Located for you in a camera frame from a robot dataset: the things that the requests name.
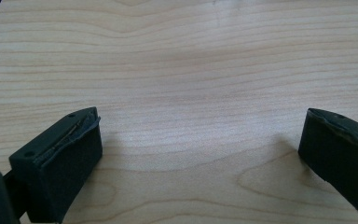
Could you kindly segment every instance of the black plastic block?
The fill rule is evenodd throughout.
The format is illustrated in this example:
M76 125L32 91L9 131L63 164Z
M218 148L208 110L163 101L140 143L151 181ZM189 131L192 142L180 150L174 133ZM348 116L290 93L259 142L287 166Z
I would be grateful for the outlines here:
M298 154L358 210L358 122L310 108Z
M62 222L103 153L95 107L79 110L10 156L16 179L26 184L32 222Z

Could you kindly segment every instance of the clamp jaw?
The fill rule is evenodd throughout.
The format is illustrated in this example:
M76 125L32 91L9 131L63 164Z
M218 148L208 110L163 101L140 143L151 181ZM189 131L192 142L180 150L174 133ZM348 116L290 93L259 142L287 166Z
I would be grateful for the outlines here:
M310 108L298 155L358 210L358 122Z
M61 223L103 155L97 108L71 113L9 157L0 174L0 224Z

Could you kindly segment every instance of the table surface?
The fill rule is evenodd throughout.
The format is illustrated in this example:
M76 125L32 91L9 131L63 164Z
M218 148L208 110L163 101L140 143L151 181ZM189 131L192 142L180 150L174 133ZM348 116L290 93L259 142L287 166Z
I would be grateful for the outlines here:
M0 171L90 106L64 223L358 223L296 153L309 107L358 121L358 1L2 2Z

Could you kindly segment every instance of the wooden table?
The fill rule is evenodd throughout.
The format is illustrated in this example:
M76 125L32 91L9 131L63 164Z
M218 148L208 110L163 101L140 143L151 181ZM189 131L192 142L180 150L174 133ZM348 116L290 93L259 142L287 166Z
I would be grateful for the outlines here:
M0 171L94 105L64 223L358 223L296 153L307 108L358 121L358 1L2 2Z

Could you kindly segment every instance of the screw hole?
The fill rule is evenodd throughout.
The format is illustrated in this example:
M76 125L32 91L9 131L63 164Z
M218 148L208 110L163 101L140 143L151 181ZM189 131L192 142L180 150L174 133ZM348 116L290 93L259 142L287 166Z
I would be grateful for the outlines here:
M342 116L342 115L336 115L336 118L338 118L338 119L345 119L345 117Z
M24 154L25 157L33 157L34 156L34 152L33 151L29 151L29 152L26 152Z

